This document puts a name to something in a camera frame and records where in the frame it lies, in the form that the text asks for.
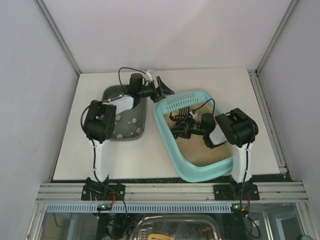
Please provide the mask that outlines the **grey plastic bin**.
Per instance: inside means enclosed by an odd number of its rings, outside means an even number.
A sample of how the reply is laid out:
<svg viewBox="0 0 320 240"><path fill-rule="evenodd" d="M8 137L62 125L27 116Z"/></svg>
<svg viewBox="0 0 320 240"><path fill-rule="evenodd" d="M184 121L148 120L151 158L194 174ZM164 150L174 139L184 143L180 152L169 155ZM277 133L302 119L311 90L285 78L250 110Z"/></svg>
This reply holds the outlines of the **grey plastic bin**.
<svg viewBox="0 0 320 240"><path fill-rule="evenodd" d="M128 95L123 95L120 85L113 85L104 90L102 100L106 104L107 100L110 100L110 104L116 106L115 126L111 141L134 141L142 136L147 113L145 98L142 98L133 107L134 100Z"/></svg>

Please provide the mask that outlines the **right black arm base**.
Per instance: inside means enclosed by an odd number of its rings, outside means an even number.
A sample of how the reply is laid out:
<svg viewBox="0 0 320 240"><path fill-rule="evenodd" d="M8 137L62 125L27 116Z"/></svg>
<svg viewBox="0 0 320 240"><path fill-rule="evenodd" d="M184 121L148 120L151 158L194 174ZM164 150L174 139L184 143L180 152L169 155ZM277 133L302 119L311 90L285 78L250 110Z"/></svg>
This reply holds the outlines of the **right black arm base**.
<svg viewBox="0 0 320 240"><path fill-rule="evenodd" d="M214 185L213 193L216 201L260 200L258 186L251 179L245 183L232 181L228 184Z"/></svg>

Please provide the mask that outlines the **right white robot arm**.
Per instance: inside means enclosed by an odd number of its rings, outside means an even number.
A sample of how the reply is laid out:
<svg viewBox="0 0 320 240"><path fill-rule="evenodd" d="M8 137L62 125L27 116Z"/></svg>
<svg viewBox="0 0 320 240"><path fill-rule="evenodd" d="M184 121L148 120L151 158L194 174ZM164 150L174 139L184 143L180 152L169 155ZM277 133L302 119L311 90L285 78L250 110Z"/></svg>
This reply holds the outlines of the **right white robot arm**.
<svg viewBox="0 0 320 240"><path fill-rule="evenodd" d="M252 178L250 173L251 150L259 128L256 122L239 108L214 116L203 113L196 121L196 111L186 115L170 116L175 126L170 129L173 137L190 139L201 136L207 148L214 149L226 142L232 146L233 167L231 177L237 184L244 184Z"/></svg>

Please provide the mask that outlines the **black litter scoop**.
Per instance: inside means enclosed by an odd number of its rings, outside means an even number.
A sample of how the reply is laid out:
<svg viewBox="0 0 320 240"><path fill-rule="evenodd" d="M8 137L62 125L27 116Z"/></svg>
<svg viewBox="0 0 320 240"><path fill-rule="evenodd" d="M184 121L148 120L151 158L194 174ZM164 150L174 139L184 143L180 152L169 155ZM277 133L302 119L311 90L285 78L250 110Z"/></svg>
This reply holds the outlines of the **black litter scoop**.
<svg viewBox="0 0 320 240"><path fill-rule="evenodd" d="M189 113L190 113L189 106L184 107L184 108L180 108L178 110L178 113L171 112L169 114L169 119L171 121L175 122L176 124L180 124L188 118Z"/></svg>

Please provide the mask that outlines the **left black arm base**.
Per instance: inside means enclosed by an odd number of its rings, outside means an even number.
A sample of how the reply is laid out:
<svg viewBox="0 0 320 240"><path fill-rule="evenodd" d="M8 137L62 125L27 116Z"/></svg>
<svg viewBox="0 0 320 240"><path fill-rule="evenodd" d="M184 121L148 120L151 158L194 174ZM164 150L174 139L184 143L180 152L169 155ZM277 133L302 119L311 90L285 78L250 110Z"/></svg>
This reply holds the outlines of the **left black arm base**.
<svg viewBox="0 0 320 240"><path fill-rule="evenodd" d="M88 177L81 192L82 201L122 201L125 195L125 185L110 184L107 179L103 183Z"/></svg>

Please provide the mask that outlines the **aluminium mounting rail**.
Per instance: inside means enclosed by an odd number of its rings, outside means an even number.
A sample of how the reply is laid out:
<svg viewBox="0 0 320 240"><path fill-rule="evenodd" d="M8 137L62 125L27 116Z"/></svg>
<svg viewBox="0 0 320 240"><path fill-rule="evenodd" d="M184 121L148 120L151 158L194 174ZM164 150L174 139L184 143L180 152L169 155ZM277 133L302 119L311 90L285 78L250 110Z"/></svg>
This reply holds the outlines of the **aluminium mounting rail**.
<svg viewBox="0 0 320 240"><path fill-rule="evenodd" d="M309 201L301 182L258 182L262 203L306 203ZM126 183L126 203L206 203L216 202L214 183ZM36 201L39 203L78 203L81 183L44 183Z"/></svg>

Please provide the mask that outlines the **teal litter box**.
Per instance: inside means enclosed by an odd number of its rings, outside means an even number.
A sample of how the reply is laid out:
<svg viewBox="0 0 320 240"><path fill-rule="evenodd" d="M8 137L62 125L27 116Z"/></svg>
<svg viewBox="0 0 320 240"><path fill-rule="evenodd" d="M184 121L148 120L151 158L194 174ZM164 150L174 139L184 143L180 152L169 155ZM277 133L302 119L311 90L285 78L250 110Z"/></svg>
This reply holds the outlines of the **teal litter box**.
<svg viewBox="0 0 320 240"><path fill-rule="evenodd" d="M218 178L233 168L231 147L224 143L216 148L205 146L203 138L192 135L190 139L175 139L171 133L174 127L169 119L171 112L178 113L179 109L190 107L198 109L197 122L201 121L203 113L214 110L218 115L222 112L217 103L213 103L212 96L203 90L192 90L175 94L159 101L153 110L163 143L177 174L190 183L208 181Z"/></svg>

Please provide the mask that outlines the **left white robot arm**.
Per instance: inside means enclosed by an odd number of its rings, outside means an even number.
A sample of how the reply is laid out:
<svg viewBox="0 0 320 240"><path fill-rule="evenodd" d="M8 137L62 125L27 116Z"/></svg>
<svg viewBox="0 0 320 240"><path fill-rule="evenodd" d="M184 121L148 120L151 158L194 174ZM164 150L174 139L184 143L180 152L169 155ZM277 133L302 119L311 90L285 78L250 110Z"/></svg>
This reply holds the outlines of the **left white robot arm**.
<svg viewBox="0 0 320 240"><path fill-rule="evenodd" d="M147 77L151 78L152 75L131 74L129 84L123 89L122 94L107 100L92 100L81 114L80 126L92 149L93 166L90 178L98 183L104 183L109 178L107 149L114 134L116 116L135 108L141 99L150 98L157 103L166 96L175 94L159 76L156 80L149 81L146 80Z"/></svg>

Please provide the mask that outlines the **yellow plastic object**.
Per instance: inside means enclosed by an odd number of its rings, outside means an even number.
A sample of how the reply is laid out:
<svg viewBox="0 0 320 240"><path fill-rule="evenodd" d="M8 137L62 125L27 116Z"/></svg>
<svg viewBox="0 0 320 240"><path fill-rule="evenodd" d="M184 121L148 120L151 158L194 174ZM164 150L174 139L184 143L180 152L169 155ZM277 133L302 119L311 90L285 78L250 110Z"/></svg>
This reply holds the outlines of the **yellow plastic object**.
<svg viewBox="0 0 320 240"><path fill-rule="evenodd" d="M171 237L158 233L151 233L148 236L148 240L173 240Z"/></svg>

